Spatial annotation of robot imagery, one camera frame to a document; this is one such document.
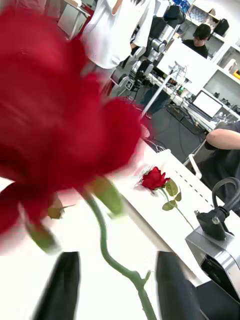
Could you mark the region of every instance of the chair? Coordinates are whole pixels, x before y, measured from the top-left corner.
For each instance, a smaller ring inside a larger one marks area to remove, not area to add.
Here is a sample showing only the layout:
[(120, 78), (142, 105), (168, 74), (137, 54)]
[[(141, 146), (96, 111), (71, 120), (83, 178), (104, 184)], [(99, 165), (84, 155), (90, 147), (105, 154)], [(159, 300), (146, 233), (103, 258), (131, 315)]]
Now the chair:
[[(221, 129), (226, 125), (225, 122), (220, 121), (214, 130), (216, 129)], [(184, 166), (189, 169), (190, 171), (194, 170), (195, 171), (195, 176), (201, 180), (202, 179), (202, 174), (198, 168), (198, 164), (201, 163), (202, 161), (206, 160), (213, 152), (214, 150), (208, 150), (205, 147), (206, 140), (203, 141), (203, 143), (197, 147), (197, 149), (189, 154), (185, 162), (183, 163)]]

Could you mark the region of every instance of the white wall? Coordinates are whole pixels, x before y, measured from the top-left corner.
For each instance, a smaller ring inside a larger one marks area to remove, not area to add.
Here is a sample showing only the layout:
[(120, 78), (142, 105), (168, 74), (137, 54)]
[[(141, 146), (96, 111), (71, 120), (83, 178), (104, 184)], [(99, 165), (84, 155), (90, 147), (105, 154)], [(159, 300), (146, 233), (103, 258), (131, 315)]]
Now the white wall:
[(216, 17), (227, 19), (230, 25), (226, 37), (240, 40), (240, 0), (196, 0), (194, 4), (207, 12), (214, 8)]

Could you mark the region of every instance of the gray floor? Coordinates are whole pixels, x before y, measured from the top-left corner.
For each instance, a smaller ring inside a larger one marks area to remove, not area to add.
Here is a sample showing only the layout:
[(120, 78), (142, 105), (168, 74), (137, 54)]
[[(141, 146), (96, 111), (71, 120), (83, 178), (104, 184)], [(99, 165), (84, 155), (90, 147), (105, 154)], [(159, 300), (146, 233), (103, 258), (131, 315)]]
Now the gray floor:
[[(129, 73), (131, 65), (125, 68), (126, 74)], [(125, 91), (122, 96), (129, 96), (130, 99), (136, 100), (140, 104), (144, 94), (150, 87), (141, 87), (137, 95), (135, 92)], [(150, 127), (152, 128), (152, 135), (150, 140), (156, 145), (162, 146), (165, 149), (170, 149), (172, 154), (181, 162), (191, 154), (205, 139), (205, 135), (196, 134), (191, 132), (184, 126), (178, 119), (172, 116), (166, 108), (160, 109), (149, 120)]]

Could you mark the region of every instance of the white shirt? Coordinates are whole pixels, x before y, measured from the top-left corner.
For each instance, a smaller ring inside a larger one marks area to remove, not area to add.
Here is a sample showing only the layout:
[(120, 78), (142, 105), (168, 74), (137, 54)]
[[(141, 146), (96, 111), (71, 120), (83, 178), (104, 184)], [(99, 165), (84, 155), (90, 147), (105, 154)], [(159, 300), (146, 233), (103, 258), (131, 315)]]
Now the white shirt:
[(104, 69), (113, 69), (131, 54), (130, 40), (139, 25), (135, 45), (146, 47), (153, 21), (155, 0), (142, 0), (138, 5), (123, 0), (115, 15), (117, 0), (98, 0), (94, 15), (83, 34), (89, 59)]

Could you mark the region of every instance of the desk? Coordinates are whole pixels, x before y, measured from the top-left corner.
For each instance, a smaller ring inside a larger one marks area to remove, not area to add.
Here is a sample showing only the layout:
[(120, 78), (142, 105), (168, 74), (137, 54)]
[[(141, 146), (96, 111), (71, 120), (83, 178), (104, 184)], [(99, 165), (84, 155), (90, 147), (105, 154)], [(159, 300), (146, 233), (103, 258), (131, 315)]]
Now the desk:
[[(170, 150), (150, 155), (151, 152), (148, 151), (148, 148), (145, 148), (145, 152), (149, 152), (149, 155), (145, 157), (145, 162), (141, 161), (136, 166), (131, 177), (123, 176), (115, 179), (114, 183), (146, 223), (168, 244), (197, 278), (204, 282), (207, 280), (206, 275), (200, 269), (185, 241), (185, 238), (192, 232), (189, 224), (177, 210), (161, 210), (163, 204), (166, 203), (165, 197), (162, 195), (153, 196), (144, 188), (135, 188), (135, 185), (139, 180), (141, 168), (158, 166), (166, 172), (167, 177), (171, 177), (180, 187), (182, 200), (178, 207), (194, 228), (199, 226), (194, 212), (199, 210), (207, 213), (213, 208), (212, 192), (179, 162)], [(231, 212), (226, 220), (226, 225), (240, 241), (240, 218)]]
[[(159, 80), (156, 76), (153, 74), (149, 74), (148, 80), (152, 84), (156, 84), (159, 87), (163, 84), (163, 80)], [(179, 95), (176, 94), (175, 89), (168, 88), (165, 86), (163, 90), (170, 96), (171, 100), (177, 105), (180, 106), (183, 110), (187, 110), (188, 113), (192, 116), (192, 118), (196, 121), (196, 124), (203, 127), (208, 132), (211, 132), (215, 129), (217, 122), (216, 121), (207, 121), (205, 118), (203, 118), (198, 113), (194, 112), (189, 108), (189, 104), (183, 100)]]
[[(198, 221), (194, 210), (207, 211), (211, 208), (211, 192), (169, 150), (157, 154), (144, 142), (140, 143), (139, 150), (139, 156), (131, 166), (113, 178), (128, 202), (126, 215), (111, 221), (106, 208), (101, 205), (108, 230), (109, 251), (120, 263), (144, 276), (148, 270), (155, 269), (157, 249), (164, 249), (164, 244), (167, 244), (166, 247), (171, 247), (192, 269), (198, 283), (208, 281), (185, 242), (185, 237), (191, 232), (185, 220), (178, 212), (163, 212), (163, 198), (153, 198), (146, 190), (134, 189), (134, 185), (140, 169), (149, 164), (159, 165), (181, 187), (182, 202), (179, 206), (195, 227)], [(189, 186), (189, 182), (203, 198)], [(8, 184), (9, 181), (0, 179), (1, 189)], [(76, 199), (76, 206), (69, 207), (63, 219), (56, 220), (51, 228), (64, 251), (80, 252), (81, 284), (76, 320), (146, 320), (135, 287), (102, 258), (100, 231), (94, 214), (81, 197), (76, 195)], [(231, 213), (226, 224), (238, 235), (240, 219), (236, 215)], [(57, 255), (45, 255), (26, 234), (15, 248), (4, 255), (1, 252), (0, 293), (4, 295), (1, 319), (31, 318), (56, 259)], [(158, 317), (154, 274), (145, 288)]]

